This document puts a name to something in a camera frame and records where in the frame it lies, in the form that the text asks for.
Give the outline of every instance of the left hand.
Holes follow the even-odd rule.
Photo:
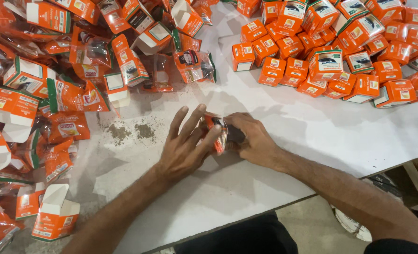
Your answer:
[[[213,144],[221,133],[220,126],[214,126],[201,144],[197,146],[203,131],[196,125],[206,112],[206,105],[200,104],[184,124],[181,132],[178,133],[188,112],[189,107],[184,106],[176,113],[162,156],[155,167],[157,176],[171,184],[192,174],[203,164],[204,160],[212,153]]]

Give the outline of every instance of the table surface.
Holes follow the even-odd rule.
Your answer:
[[[418,7],[418,0],[408,5]],[[279,146],[356,177],[418,157],[418,103],[376,109],[370,103],[312,98],[291,87],[258,84],[259,69],[235,73],[231,65],[231,46],[239,43],[240,27],[249,19],[229,4],[218,3],[212,10],[213,26],[204,26],[197,37],[202,50],[213,55],[216,84],[131,93],[130,105],[119,109],[121,118],[113,112],[87,113],[92,137],[78,143],[67,197],[81,203],[81,223],[158,161],[169,124],[184,105],[193,110],[205,103],[208,111],[221,115],[249,112]],[[403,70],[404,77],[414,73]],[[133,222],[116,253],[150,251],[313,193],[294,178],[235,154],[209,157]],[[31,240],[30,232],[18,234],[8,249],[57,253],[70,239],[45,244]]]

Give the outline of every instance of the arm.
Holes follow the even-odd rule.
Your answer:
[[[148,205],[202,165],[212,152],[220,127],[212,128],[197,146],[203,131],[195,127],[206,106],[198,106],[178,134],[188,111],[188,107],[182,107],[176,113],[159,162],[90,218],[62,253],[112,253],[127,228]]]
[[[369,229],[374,240],[393,238],[418,244],[418,219],[387,193],[340,170],[281,149],[263,124],[246,113],[225,119],[246,135],[243,144],[231,144],[241,158],[303,182]]]

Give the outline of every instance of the hand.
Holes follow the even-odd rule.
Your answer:
[[[182,107],[173,118],[170,132],[163,148],[162,156],[156,164],[156,174],[167,182],[176,183],[201,167],[204,160],[213,152],[213,144],[220,135],[220,126],[215,126],[197,146],[203,131],[197,128],[206,112],[206,105],[200,104],[179,132],[189,107]]]
[[[228,150],[239,153],[240,158],[263,167],[277,170],[284,152],[272,140],[264,125],[248,113],[234,113],[224,117],[226,124],[232,124],[245,134],[241,144],[228,143]]]

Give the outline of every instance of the right hand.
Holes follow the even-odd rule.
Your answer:
[[[234,113],[223,119],[226,124],[234,125],[245,134],[243,143],[228,143],[228,150],[236,151],[240,158],[253,164],[273,170],[279,168],[284,150],[275,144],[259,120],[248,113]]]

